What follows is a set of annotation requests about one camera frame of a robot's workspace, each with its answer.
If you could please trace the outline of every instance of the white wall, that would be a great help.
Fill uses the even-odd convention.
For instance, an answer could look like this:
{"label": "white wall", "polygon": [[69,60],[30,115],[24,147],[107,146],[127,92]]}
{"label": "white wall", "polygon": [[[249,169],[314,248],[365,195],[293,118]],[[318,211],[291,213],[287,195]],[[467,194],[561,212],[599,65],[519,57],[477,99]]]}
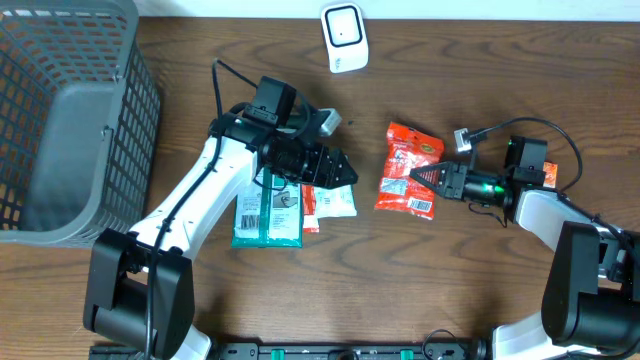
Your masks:
{"label": "white wall", "polygon": [[[141,16],[318,18],[331,0],[134,0]],[[357,0],[368,19],[640,21],[640,0]]]}

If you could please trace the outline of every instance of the plastic crate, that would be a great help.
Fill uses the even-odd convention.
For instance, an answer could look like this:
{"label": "plastic crate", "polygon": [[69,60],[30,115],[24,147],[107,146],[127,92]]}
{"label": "plastic crate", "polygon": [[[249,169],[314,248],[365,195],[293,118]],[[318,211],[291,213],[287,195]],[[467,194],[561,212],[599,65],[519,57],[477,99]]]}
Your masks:
{"label": "plastic crate", "polygon": [[0,4],[0,242],[89,247],[140,219],[160,99],[129,0]]}

